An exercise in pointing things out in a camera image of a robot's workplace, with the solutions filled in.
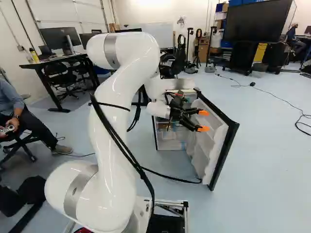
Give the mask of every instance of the outlet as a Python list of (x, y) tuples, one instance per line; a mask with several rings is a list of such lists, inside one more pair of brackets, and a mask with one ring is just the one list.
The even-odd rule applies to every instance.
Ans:
[(25, 50), (24, 46), (18, 45), (17, 46), (18, 51), (23, 52)]

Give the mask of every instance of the garage door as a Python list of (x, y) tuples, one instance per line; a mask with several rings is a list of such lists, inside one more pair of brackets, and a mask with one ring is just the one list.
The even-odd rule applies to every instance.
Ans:
[(108, 32), (114, 22), (109, 0), (28, 0), (39, 28), (75, 27), (77, 33)]

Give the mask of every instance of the open fridge door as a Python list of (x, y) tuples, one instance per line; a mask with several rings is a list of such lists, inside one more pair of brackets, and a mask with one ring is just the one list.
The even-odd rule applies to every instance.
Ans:
[(239, 123), (227, 117), (219, 108), (210, 102), (201, 91), (197, 92), (198, 99), (191, 107), (209, 112), (209, 116), (193, 115), (192, 122), (210, 128), (207, 132), (190, 132), (186, 144), (187, 155), (191, 158), (202, 184), (214, 190), (220, 172), (225, 163)]

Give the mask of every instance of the game controller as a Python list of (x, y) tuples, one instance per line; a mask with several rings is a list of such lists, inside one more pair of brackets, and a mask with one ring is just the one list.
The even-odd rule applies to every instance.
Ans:
[(15, 127), (14, 125), (9, 125), (6, 128), (0, 129), (1, 134), (7, 134), (8, 132), (14, 131)]

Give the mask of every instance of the jeans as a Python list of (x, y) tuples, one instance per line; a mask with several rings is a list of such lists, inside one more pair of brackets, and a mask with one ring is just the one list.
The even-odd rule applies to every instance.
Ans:
[[(5, 126), (5, 123), (11, 119), (12, 116), (0, 114), (0, 125)], [(25, 108), (19, 118), (19, 131), (30, 130), (34, 136), (38, 137), (51, 150), (55, 149), (57, 139), (51, 131), (36, 118), (27, 108)]]
[(301, 41), (293, 41), (292, 45), (296, 55), (298, 55), (307, 46)]

